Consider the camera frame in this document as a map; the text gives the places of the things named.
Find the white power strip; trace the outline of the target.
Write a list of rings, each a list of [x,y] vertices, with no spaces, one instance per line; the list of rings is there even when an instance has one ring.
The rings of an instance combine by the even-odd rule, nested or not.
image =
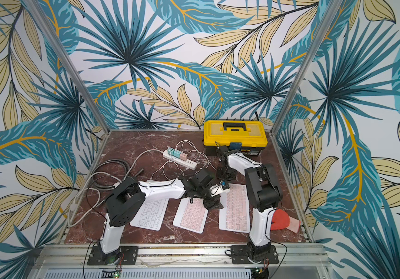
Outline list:
[[[195,170],[197,168],[197,165],[198,165],[196,162],[194,162],[192,160],[189,160],[189,159],[182,160],[180,158],[172,156],[172,155],[169,154],[168,150],[165,150],[163,152],[163,157],[168,159],[168,160],[170,160],[170,161],[172,161],[172,162],[175,162],[175,163],[177,163],[177,164],[179,164],[179,165],[181,165],[183,167],[191,169],[191,170]]]

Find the teal usb charger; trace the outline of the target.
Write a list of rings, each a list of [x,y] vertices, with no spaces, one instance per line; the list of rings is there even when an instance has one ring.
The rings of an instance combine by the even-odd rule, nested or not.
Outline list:
[[[173,151],[173,155],[174,155],[176,158],[180,158],[180,156],[181,156],[181,151],[175,149],[175,150]]]
[[[173,149],[173,148],[169,147],[169,148],[167,149],[167,151],[168,151],[168,154],[169,154],[170,156],[174,156],[174,149]]]

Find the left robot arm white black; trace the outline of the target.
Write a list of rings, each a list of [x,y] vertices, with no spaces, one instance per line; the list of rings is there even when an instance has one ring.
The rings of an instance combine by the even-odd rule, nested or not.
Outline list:
[[[228,183],[216,180],[208,169],[168,181],[144,182],[135,177],[126,178],[106,199],[106,224],[99,243],[102,254],[119,251],[124,226],[135,218],[144,202],[198,198],[207,210],[222,209],[220,194],[228,189]]]

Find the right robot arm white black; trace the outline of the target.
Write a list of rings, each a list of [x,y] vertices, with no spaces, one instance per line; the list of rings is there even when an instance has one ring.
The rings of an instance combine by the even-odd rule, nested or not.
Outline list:
[[[271,222],[283,197],[276,172],[273,165],[256,162],[227,146],[218,146],[217,154],[226,160],[225,175],[236,171],[245,177],[248,201],[253,208],[246,257],[259,263],[271,252]]]

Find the pink keyboard middle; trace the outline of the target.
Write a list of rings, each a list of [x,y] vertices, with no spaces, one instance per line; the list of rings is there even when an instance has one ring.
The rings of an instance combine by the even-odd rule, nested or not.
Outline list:
[[[202,234],[208,210],[203,205],[203,200],[184,198],[180,201],[173,225],[194,233]]]

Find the pink keyboard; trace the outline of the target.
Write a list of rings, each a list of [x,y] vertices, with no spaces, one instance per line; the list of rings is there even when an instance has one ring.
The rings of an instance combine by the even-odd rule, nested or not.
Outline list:
[[[249,201],[246,186],[230,184],[230,191],[221,194],[220,202],[224,206],[219,213],[219,229],[238,233],[251,230]]]
[[[184,198],[180,201],[173,225],[194,233],[202,234],[208,210],[203,205],[203,200]]]

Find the pink keyboard right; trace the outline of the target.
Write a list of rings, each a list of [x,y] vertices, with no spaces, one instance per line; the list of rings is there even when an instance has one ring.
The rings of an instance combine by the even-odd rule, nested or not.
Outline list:
[[[219,229],[238,233],[251,230],[249,201],[246,186],[230,184],[230,191],[221,194],[220,202],[224,206],[219,213]]]

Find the pink usb charger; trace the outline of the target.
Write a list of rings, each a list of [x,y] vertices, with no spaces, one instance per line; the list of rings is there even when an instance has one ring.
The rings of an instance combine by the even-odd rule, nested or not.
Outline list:
[[[180,154],[180,159],[183,160],[183,161],[187,161],[187,159],[188,159],[187,154],[184,153],[184,152],[182,152],[182,153]]]

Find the yellow black toolbox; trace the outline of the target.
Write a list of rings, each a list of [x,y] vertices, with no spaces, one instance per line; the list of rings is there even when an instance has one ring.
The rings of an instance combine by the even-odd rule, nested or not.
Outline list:
[[[247,156],[258,156],[268,145],[268,139],[262,122],[208,120],[203,127],[203,144],[209,156],[215,156],[222,146]]]

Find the red work glove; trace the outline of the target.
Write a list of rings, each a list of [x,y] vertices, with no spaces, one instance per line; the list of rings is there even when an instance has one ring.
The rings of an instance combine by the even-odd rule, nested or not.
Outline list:
[[[297,233],[300,226],[301,222],[298,219],[290,217],[282,209],[277,209],[273,214],[271,231],[287,229],[293,233]]]

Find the white wireless keyboard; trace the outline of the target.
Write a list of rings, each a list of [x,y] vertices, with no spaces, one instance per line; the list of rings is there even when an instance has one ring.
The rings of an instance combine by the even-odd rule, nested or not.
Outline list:
[[[152,202],[145,201],[130,222],[130,226],[159,231],[165,217],[168,202],[168,199]]]

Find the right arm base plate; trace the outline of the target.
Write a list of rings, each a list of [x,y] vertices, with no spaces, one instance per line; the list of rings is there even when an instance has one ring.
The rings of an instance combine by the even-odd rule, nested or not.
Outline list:
[[[271,244],[264,246],[233,245],[230,246],[230,257],[234,265],[279,263],[278,253]]]

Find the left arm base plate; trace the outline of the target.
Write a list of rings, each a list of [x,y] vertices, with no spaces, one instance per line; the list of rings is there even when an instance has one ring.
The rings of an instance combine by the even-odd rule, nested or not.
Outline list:
[[[133,266],[136,264],[138,254],[137,246],[120,246],[111,253],[103,253],[99,245],[95,245],[88,254],[89,266]]]

